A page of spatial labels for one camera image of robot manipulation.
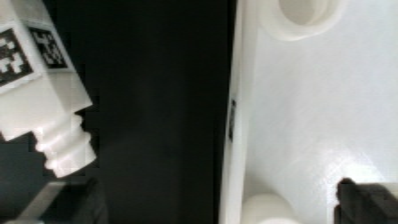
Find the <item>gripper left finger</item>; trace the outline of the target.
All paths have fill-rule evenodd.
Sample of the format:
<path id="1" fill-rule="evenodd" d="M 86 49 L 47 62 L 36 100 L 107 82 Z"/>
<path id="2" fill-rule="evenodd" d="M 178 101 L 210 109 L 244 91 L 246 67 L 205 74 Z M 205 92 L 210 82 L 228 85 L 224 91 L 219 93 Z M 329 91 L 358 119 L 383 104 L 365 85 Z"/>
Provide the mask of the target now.
<path id="1" fill-rule="evenodd" d="M 50 182 L 11 224 L 107 224 L 100 181 Z"/>

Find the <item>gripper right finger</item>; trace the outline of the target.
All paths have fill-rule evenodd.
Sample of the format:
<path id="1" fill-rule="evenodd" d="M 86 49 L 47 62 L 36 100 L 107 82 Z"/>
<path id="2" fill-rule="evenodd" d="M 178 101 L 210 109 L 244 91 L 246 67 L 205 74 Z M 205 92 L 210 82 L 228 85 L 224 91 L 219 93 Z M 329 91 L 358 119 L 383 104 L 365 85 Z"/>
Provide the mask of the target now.
<path id="1" fill-rule="evenodd" d="M 398 224 L 398 197 L 379 183 L 338 183 L 335 224 Z"/>

